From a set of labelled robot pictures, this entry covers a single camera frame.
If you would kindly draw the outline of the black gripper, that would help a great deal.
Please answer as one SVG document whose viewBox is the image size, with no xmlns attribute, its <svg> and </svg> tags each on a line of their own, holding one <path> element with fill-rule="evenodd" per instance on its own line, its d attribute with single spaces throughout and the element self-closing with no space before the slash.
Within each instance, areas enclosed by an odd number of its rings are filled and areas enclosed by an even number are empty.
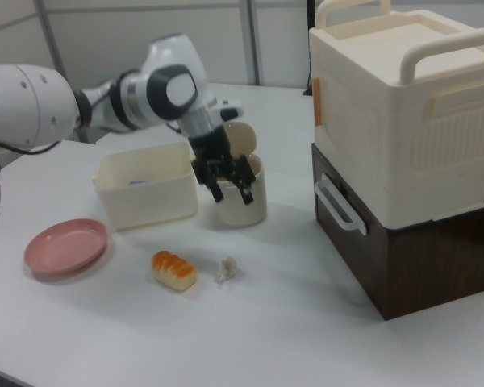
<svg viewBox="0 0 484 387">
<path fill-rule="evenodd" d="M 190 146 L 197 160 L 192 160 L 197 182 L 210 191 L 215 202 L 224 199 L 218 184 L 218 169 L 210 166 L 211 160 L 230 160 L 232 158 L 231 145 L 224 127 L 216 127 L 213 131 L 199 137 L 189 139 Z M 239 190 L 245 205 L 253 202 L 252 184 L 255 174 L 246 155 L 240 155 L 230 160 L 229 173 L 226 179 Z"/>
</svg>

